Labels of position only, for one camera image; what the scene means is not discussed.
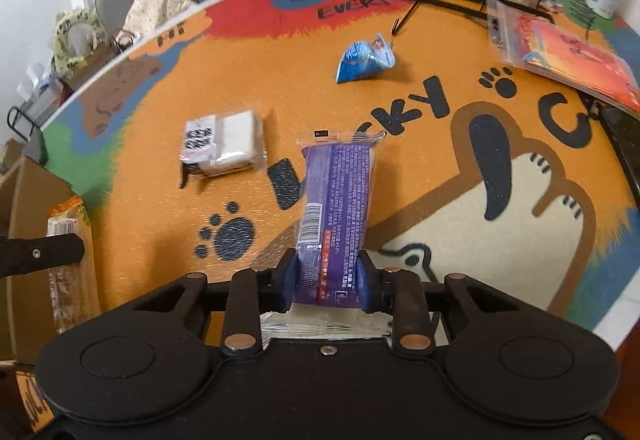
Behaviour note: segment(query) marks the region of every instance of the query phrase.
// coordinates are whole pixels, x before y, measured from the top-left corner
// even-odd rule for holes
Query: paw print
[[[236,214],[240,206],[236,202],[226,205],[226,212]],[[212,214],[209,217],[210,227],[202,227],[199,232],[201,240],[213,241],[212,248],[217,257],[223,261],[235,261],[242,258],[254,243],[255,227],[251,220],[238,216],[224,223],[222,216]],[[203,260],[209,255],[210,246],[201,243],[196,246],[194,254]]]
[[[513,75],[513,72],[506,67],[503,67],[502,71],[507,75]],[[495,88],[495,91],[498,92],[501,97],[511,99],[511,97],[518,92],[516,83],[508,77],[500,77],[500,79],[495,81],[496,77],[500,77],[500,70],[498,70],[498,68],[491,68],[491,73],[482,72],[482,77],[478,79],[478,82],[485,88]]]
[[[529,160],[538,165],[542,174],[547,174],[549,171],[551,171],[549,162],[547,162],[546,158],[544,158],[542,155],[539,155],[538,153],[531,153]]]
[[[582,208],[580,207],[580,205],[578,205],[578,202],[570,196],[565,196],[562,199],[562,204],[566,205],[569,208],[569,210],[574,214],[574,218],[576,220],[582,214]]]

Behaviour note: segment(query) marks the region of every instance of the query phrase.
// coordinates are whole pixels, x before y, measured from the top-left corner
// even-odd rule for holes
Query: painted tabletop
[[[584,0],[560,1],[556,23],[584,35]],[[575,90],[504,65],[483,27],[430,6],[392,39],[393,69],[335,84],[345,48],[390,38],[407,7],[210,0],[78,92],[44,131],[47,167],[90,210],[103,306],[190,271],[216,281],[275,265],[301,214],[296,141],[386,130],[365,238],[377,266],[466,272],[594,329],[640,257],[640,218],[600,123]],[[622,20],[598,19],[590,40],[640,75],[640,38]],[[179,190],[185,121],[247,108],[264,121],[267,171]]]

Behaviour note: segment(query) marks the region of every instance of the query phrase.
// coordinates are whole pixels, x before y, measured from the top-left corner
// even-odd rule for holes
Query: cardboard box
[[[73,195],[68,182],[22,157],[0,181],[0,234],[46,236],[50,211]],[[0,361],[35,364],[55,334],[48,271],[1,279]]]

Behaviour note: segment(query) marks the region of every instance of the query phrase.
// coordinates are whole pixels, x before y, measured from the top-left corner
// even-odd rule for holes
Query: blue snack package
[[[339,84],[367,79],[395,65],[396,57],[391,45],[378,34],[371,43],[358,41],[347,48],[338,65],[335,82]]]
[[[385,133],[302,150],[305,205],[296,241],[299,303],[360,308],[356,260],[369,211],[374,146]]]

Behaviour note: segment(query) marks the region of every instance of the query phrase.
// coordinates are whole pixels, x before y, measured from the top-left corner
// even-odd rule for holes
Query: crumpled blue wrapper
[[[391,45],[378,34],[371,43],[358,41],[347,48],[338,65],[335,82],[339,84],[367,79],[393,68],[395,64],[396,57]]]

